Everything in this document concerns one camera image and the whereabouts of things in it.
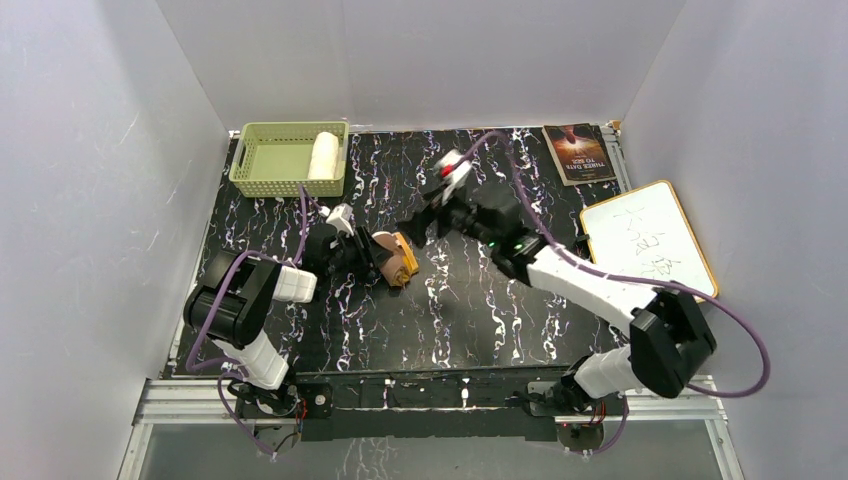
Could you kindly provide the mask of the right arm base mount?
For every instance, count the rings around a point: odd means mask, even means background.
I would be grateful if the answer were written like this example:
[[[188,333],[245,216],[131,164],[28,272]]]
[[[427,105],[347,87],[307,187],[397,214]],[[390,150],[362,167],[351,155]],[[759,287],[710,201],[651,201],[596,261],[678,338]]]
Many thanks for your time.
[[[525,410],[536,417],[574,417],[578,423],[600,423],[625,410],[623,399],[610,394],[593,399],[578,387],[564,387],[562,382],[531,381],[523,391]]]

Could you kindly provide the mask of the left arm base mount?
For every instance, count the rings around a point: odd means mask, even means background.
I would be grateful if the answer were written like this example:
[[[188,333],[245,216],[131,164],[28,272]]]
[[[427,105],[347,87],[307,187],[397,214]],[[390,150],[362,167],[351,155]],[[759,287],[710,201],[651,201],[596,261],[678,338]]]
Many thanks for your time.
[[[332,413],[333,390],[325,383],[282,384],[277,390],[231,381],[226,392],[236,398],[241,419],[324,419]]]

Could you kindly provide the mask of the orange patterned towel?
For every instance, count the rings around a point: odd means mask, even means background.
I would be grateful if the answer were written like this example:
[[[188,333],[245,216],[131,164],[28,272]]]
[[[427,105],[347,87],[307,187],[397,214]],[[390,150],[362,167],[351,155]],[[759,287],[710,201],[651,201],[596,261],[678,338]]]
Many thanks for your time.
[[[414,253],[401,232],[377,231],[372,239],[379,246],[375,264],[392,287],[404,287],[420,271]]]

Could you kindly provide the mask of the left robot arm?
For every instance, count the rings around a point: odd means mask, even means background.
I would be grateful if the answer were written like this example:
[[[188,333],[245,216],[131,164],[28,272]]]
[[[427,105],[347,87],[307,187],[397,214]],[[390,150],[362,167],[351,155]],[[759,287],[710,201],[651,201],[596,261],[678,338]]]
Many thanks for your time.
[[[284,380],[287,358],[264,331],[272,303],[309,303],[321,280],[344,273],[380,275],[383,267],[403,258],[399,237],[363,227],[351,235],[332,226],[315,228],[306,236],[296,267],[222,250],[189,295],[183,321],[200,340],[212,340],[243,380],[261,389],[263,407],[286,416],[297,407],[299,391]]]

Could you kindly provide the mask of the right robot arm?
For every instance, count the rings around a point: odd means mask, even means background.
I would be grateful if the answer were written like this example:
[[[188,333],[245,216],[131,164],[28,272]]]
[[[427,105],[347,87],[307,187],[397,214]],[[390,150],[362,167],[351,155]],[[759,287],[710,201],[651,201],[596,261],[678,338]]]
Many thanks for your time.
[[[715,352],[717,343],[694,297],[679,284],[668,287],[617,282],[589,273],[580,258],[562,258],[553,242],[528,227],[514,198],[486,194],[476,201],[448,198],[439,188],[398,229],[422,248],[434,226],[490,249],[490,259],[508,278],[559,295],[607,321],[628,344],[587,355],[542,393],[523,393],[530,403],[577,414],[590,413],[603,397],[646,388],[675,398]]]

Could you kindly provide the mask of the white towel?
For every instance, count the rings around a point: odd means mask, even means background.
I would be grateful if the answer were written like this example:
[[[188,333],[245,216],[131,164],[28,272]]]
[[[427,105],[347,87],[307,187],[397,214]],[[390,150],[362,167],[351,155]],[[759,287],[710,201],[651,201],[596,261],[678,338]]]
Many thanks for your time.
[[[319,133],[313,143],[308,180],[332,180],[338,163],[339,138],[327,131]]]

